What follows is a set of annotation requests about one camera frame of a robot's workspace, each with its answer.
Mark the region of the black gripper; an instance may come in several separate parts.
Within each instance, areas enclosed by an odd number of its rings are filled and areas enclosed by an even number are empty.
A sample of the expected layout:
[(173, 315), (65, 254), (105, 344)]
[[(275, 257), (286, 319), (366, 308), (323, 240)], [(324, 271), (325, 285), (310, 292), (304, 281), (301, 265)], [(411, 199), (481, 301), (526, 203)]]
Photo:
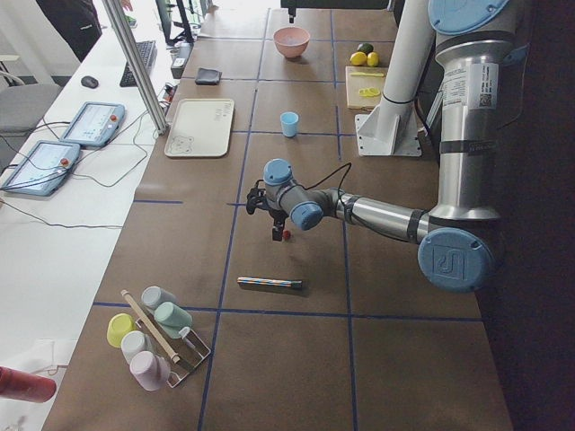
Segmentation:
[(253, 215), (256, 209), (267, 211), (274, 220), (272, 226), (272, 240), (275, 242), (280, 241), (280, 226), (277, 224), (284, 224), (288, 218), (288, 214), (280, 209), (274, 209), (266, 198), (265, 188), (260, 187), (261, 180), (256, 180), (253, 187), (248, 192), (246, 197), (246, 211), (249, 215)]

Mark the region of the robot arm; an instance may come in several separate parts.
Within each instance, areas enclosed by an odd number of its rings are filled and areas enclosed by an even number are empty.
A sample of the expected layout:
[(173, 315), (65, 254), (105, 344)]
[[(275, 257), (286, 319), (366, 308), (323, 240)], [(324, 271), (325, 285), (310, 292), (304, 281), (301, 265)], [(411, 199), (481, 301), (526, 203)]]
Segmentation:
[(451, 292), (481, 288), (502, 256), (500, 217), (491, 205), (500, 70), (526, 56), (528, 1), (408, 1), (402, 9), (380, 102), (356, 118), (362, 155), (416, 154), (414, 102), (427, 61), (443, 68), (438, 202), (398, 207), (346, 193), (309, 189), (283, 159), (266, 163), (246, 209), (267, 211), (272, 237), (286, 221), (302, 230), (331, 216), (418, 245), (421, 272)]

